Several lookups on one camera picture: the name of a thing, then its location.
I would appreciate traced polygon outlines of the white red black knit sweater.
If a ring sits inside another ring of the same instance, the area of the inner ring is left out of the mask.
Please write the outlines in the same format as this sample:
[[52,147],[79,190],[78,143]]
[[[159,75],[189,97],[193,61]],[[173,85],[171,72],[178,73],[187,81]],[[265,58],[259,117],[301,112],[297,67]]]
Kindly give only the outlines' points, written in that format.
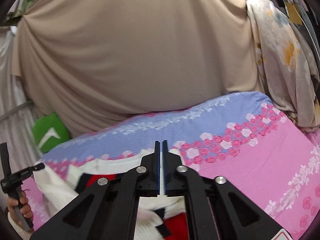
[[[37,187],[47,201],[50,216],[52,217],[69,204],[81,191],[80,181],[89,182],[85,176],[119,176],[138,166],[145,155],[153,152],[152,149],[142,150],[140,154],[124,159],[92,159],[81,165],[66,162],[62,166],[49,167],[34,173]],[[161,226],[169,230],[174,239],[185,239],[187,233],[186,221],[181,226],[178,222],[185,218],[185,205],[182,197],[167,197],[159,195],[151,198],[140,198],[135,239],[164,239],[159,232]]]

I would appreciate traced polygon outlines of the green plush pillow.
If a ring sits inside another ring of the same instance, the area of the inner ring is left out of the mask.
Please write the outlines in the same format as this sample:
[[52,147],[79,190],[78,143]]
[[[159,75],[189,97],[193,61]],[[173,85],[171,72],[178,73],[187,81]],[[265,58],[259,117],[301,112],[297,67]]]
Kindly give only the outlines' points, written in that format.
[[31,130],[35,144],[42,153],[71,139],[69,130],[56,113],[37,120]]

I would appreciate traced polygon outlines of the silver satin curtain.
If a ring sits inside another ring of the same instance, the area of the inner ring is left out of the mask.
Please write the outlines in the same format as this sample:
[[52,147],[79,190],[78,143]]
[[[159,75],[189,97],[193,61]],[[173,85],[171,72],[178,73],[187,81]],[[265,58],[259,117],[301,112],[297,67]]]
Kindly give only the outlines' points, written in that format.
[[14,38],[9,27],[1,29],[1,142],[7,143],[12,172],[34,165],[41,157],[31,131],[37,119],[34,105],[20,78],[11,73]]

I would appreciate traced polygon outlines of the pink floral bed sheet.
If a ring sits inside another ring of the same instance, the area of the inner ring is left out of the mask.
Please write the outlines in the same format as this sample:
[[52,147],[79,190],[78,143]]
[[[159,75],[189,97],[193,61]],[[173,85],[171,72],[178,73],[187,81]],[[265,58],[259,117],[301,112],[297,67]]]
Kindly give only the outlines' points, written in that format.
[[266,95],[243,92],[140,115],[56,146],[42,157],[45,169],[25,184],[35,228],[76,197],[83,174],[126,172],[163,140],[201,176],[226,177],[293,239],[316,218],[319,133],[302,133]]

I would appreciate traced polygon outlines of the floral cream hanging cloth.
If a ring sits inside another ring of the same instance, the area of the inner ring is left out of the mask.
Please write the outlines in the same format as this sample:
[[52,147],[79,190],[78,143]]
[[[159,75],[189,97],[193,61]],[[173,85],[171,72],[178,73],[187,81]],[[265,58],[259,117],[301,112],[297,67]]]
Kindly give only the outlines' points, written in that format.
[[300,31],[269,0],[247,0],[264,92],[304,132],[319,128],[319,72]]

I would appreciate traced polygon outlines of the beige draped curtain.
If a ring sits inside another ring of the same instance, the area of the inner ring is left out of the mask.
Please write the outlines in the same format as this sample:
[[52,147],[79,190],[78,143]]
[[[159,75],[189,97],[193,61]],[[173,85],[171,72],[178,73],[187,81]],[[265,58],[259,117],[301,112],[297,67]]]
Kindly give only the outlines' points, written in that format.
[[12,73],[74,137],[262,91],[246,0],[36,0],[18,24]]

